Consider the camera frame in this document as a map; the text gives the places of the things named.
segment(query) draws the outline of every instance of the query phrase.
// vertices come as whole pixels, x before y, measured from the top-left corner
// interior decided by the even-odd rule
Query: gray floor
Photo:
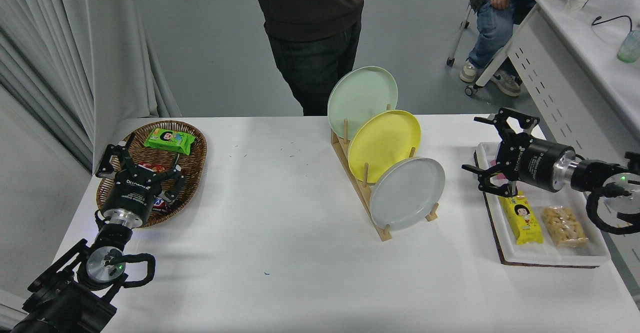
[[[274,64],[257,0],[137,0],[167,82],[185,117],[297,116],[302,109]],[[467,0],[365,0],[354,68],[387,69],[398,109],[412,114],[539,112],[527,92],[493,83],[469,98],[458,78],[478,36],[475,17],[446,65]]]

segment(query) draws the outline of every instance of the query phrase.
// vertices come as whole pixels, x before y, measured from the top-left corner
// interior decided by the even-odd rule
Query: chair wheel
[[[464,94],[466,94],[467,97],[471,97],[476,93],[478,93],[478,89],[475,89],[471,85],[467,85],[466,87],[464,87]]]

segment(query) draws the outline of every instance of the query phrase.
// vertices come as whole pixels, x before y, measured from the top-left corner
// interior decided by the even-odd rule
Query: yellow plate
[[[364,179],[364,164],[368,163],[366,182],[375,183],[387,169],[409,158],[411,148],[420,146],[420,123],[404,110],[387,110],[364,123],[349,145],[347,160],[353,176]]]

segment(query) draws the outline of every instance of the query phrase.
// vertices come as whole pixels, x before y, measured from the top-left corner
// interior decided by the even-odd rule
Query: white table
[[[439,161],[438,219],[381,242],[330,144],[326,117],[185,118],[205,174],[172,219],[134,229],[155,278],[122,289],[106,333],[636,332],[640,312],[611,262],[502,265],[478,182],[462,164],[498,141],[474,115],[417,116],[416,156]],[[152,122],[124,121],[112,140]],[[58,256],[97,233],[93,178]],[[144,267],[127,267],[131,279]]]

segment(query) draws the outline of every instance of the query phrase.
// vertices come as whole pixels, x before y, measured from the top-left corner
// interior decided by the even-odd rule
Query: black sweater
[[[310,42],[331,37],[361,19],[364,0],[258,0],[272,37]]]

